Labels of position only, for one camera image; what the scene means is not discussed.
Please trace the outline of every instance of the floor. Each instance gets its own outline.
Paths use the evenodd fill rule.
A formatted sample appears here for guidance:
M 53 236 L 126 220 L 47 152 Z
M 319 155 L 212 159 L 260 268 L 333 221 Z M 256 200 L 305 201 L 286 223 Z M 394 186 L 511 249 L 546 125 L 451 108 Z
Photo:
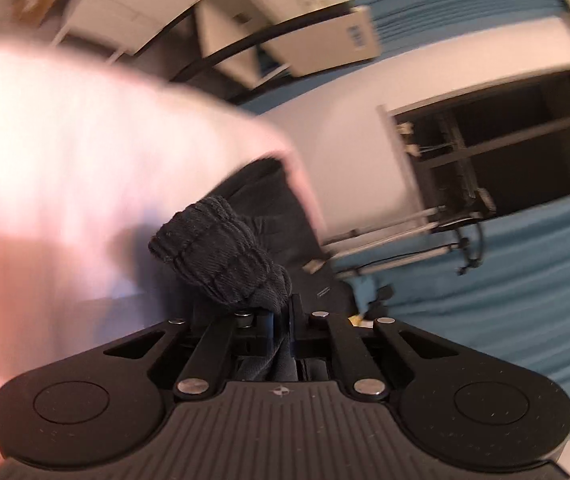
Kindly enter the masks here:
M 13 2 L 14 0 L 0 0 L 0 37 L 9 36 L 49 44 L 62 24 L 65 1 L 57 2 L 38 28 L 17 23 L 12 19 Z M 142 72 L 169 80 L 181 68 L 200 56 L 196 38 L 191 33 L 192 29 L 190 24 L 184 23 L 159 38 L 140 56 L 123 55 L 116 63 L 126 64 Z M 67 36 L 60 43 L 60 48 L 82 50 L 105 60 L 113 53 L 110 48 L 73 36 Z M 201 74 L 190 84 L 223 99 L 232 96 L 237 91 L 235 85 L 213 70 Z

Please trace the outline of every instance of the blue cloth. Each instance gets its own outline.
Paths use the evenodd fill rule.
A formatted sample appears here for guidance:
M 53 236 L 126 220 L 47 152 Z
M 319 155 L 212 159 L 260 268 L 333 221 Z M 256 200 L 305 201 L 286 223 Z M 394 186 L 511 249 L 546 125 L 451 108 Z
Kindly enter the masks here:
M 359 309 L 392 285 L 390 316 L 545 374 L 570 395 L 570 196 L 483 226 L 481 267 L 457 276 L 463 259 L 454 252 L 352 278 Z M 335 269 L 450 241 L 451 233 L 400 240 L 343 258 Z
M 369 7 L 383 50 L 365 66 L 460 34 L 557 16 L 567 10 L 564 0 L 353 0 L 351 3 Z M 265 113 L 363 66 L 295 81 L 245 103 L 242 108 L 255 114 Z

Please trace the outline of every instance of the pink fabric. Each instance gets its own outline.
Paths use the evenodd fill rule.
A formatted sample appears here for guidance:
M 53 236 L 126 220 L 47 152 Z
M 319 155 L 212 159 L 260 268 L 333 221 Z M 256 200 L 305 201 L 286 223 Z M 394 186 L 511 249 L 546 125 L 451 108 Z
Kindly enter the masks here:
M 133 227 L 268 154 L 322 228 L 299 158 L 268 124 L 61 50 L 0 43 L 0 386 L 95 344 L 132 272 Z

